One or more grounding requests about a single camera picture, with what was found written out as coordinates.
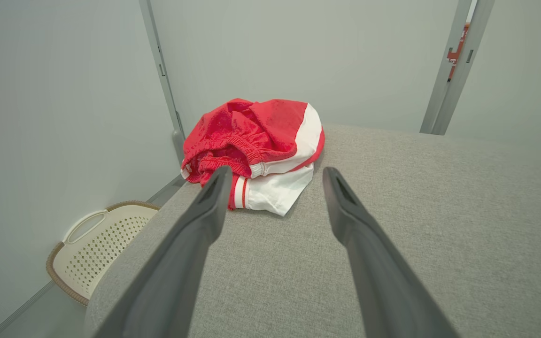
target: gray fabric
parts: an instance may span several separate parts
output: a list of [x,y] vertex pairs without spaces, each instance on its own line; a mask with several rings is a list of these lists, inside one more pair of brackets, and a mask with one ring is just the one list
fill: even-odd
[[[434,135],[326,126],[314,179],[285,217],[228,212],[190,336],[361,337],[322,167],[337,167],[462,337],[541,337],[541,154]],[[186,184],[118,257],[87,308],[90,336],[191,203]]]

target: white plastic basket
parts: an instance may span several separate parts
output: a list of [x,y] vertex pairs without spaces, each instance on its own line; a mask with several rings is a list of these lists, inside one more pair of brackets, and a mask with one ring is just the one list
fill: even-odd
[[[150,203],[127,201],[84,216],[47,258],[47,273],[86,306],[101,276],[159,209]],[[93,222],[92,228],[80,233]]]

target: folded clothing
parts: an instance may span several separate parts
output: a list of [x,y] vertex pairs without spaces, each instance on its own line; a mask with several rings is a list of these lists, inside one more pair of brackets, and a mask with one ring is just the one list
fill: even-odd
[[204,114],[189,134],[181,175],[204,185],[229,165],[229,209],[284,216],[312,179],[324,145],[320,118],[309,103],[234,99]]

